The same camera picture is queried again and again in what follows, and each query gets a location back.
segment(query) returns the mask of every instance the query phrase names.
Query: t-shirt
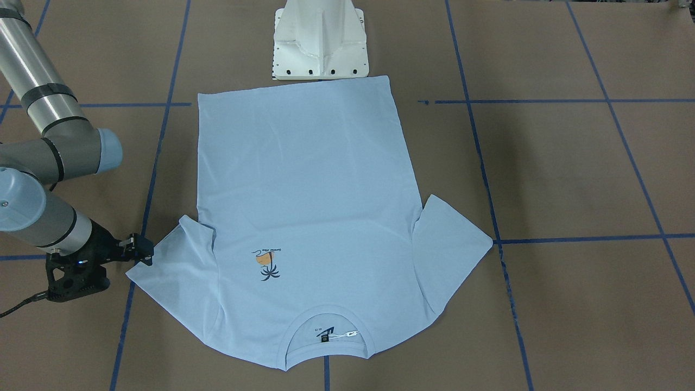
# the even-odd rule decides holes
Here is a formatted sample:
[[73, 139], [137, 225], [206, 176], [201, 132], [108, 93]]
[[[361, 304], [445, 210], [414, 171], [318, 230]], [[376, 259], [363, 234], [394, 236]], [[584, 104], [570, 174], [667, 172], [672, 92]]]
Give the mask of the t-shirt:
[[369, 358], [432, 324], [491, 247], [435, 195], [423, 209], [387, 77], [198, 102], [199, 222], [128, 277], [224, 354]]

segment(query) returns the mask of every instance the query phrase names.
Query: silver robot arm segment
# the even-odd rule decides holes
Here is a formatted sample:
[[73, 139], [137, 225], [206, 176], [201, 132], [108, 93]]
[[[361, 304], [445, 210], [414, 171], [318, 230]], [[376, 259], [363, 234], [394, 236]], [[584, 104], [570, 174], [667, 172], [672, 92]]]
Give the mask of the silver robot arm segment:
[[[114, 239], [42, 184], [117, 168], [118, 137], [95, 129], [24, 20], [19, 0], [0, 0], [0, 71], [20, 98], [41, 138], [0, 144], [0, 231], [48, 253], [52, 301], [108, 287], [102, 264], [151, 262], [153, 246], [138, 234]], [[59, 269], [65, 276], [54, 278]]]

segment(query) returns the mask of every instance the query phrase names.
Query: table surface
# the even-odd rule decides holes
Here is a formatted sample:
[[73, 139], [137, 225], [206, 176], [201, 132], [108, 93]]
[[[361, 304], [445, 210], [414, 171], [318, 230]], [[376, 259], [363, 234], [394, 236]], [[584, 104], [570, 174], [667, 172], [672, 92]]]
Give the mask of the table surface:
[[[695, 389], [688, 11], [355, 3], [423, 200], [437, 194], [496, 241], [440, 319], [370, 360], [285, 373], [204, 346], [130, 283], [130, 264], [110, 264], [107, 291], [0, 321], [0, 389]], [[24, 4], [86, 115], [124, 144], [119, 169], [55, 193], [117, 236], [157, 242], [196, 217], [197, 93], [287, 83], [270, 77], [282, 0]], [[4, 80], [0, 97], [0, 141], [38, 136]], [[44, 276], [36, 249], [0, 235], [0, 308]]]

